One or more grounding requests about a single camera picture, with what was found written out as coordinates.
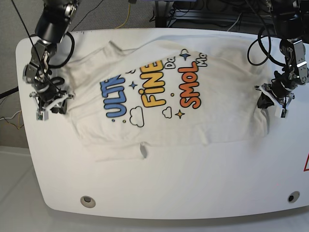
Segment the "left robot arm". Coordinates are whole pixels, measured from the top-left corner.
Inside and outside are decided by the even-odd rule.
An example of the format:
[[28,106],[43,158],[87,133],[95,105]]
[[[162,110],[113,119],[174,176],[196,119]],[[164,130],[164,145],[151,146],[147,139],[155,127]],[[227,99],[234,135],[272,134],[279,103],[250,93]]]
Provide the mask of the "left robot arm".
[[[306,61],[304,42],[309,39],[309,2],[307,0],[268,0],[266,1],[272,24],[266,24],[262,16],[251,3],[248,6],[262,23],[256,42],[266,58],[259,63],[263,65],[268,60],[282,68],[282,73],[274,72],[274,78],[269,84],[255,86],[261,92],[257,101],[259,109],[277,106],[281,116],[287,113],[290,102],[294,99],[293,90],[309,82],[309,64]],[[279,50],[284,55],[281,63],[271,55],[272,45],[266,49],[262,43],[262,34],[266,33],[271,41],[270,30],[274,30],[279,38]]]

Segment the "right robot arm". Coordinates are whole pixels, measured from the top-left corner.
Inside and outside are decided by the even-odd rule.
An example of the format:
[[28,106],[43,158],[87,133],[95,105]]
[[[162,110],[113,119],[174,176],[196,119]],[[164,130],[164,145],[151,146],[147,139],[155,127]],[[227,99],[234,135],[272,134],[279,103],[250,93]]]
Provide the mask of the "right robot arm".
[[[49,112],[65,114],[67,100],[73,98],[68,93],[64,78],[53,77],[52,70],[65,66],[74,52],[75,40],[68,29],[79,5],[78,0],[44,1],[44,9],[35,28],[39,39],[32,43],[31,60],[23,70],[23,81],[34,88],[29,96],[35,102],[37,120],[47,120]],[[52,65],[50,59],[65,36],[71,41],[69,55],[61,64]]]

